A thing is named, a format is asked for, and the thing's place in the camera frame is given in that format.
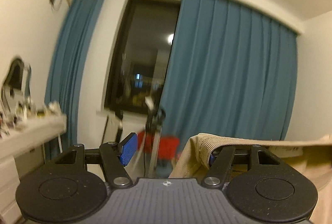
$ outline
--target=mirror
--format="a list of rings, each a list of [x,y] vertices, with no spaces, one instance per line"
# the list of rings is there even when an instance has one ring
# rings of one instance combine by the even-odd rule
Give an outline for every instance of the mirror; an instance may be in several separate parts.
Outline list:
[[[1,87],[1,101],[6,114],[14,113],[17,103],[30,96],[30,77],[30,64],[24,63],[21,57],[13,58]]]

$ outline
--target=beige sweater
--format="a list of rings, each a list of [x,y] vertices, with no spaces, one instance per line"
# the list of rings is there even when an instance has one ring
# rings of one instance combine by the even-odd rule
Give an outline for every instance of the beige sweater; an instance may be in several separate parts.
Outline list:
[[[295,150],[297,156],[283,158],[285,162],[310,179],[318,190],[318,202],[310,220],[315,224],[332,223],[332,135],[315,141],[262,141],[227,138],[200,133],[191,137],[170,178],[204,177],[209,168],[209,157],[217,147],[224,145],[270,146],[283,158],[285,152]]]

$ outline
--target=clutter on desk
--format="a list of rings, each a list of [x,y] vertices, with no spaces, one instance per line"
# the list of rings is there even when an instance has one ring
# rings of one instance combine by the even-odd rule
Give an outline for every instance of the clutter on desk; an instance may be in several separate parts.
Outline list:
[[[11,130],[23,131],[30,118],[61,115],[60,104],[51,102],[37,109],[30,95],[31,66],[16,56],[12,59],[1,87],[0,139]]]

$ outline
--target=metal stand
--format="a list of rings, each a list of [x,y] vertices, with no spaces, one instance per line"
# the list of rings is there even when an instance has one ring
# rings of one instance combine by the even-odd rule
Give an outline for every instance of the metal stand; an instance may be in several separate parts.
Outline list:
[[[160,136],[161,136],[161,130],[158,130],[154,134],[154,140],[153,140],[153,146],[152,146],[152,152],[151,152],[151,159],[150,159],[150,166],[148,171],[148,177],[154,178],[155,172],[157,168],[157,159],[158,159],[158,150],[159,150],[159,142],[160,142]]]
[[[59,143],[60,153],[62,153],[62,143],[61,143],[61,137],[60,137],[60,134],[58,134],[58,143]]]

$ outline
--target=logo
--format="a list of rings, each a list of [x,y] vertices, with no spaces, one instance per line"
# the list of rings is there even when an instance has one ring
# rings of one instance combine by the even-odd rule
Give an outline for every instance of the logo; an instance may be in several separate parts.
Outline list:
[[[163,182],[163,185],[164,186],[170,186],[172,183],[170,182],[170,181],[165,181],[165,182]]]

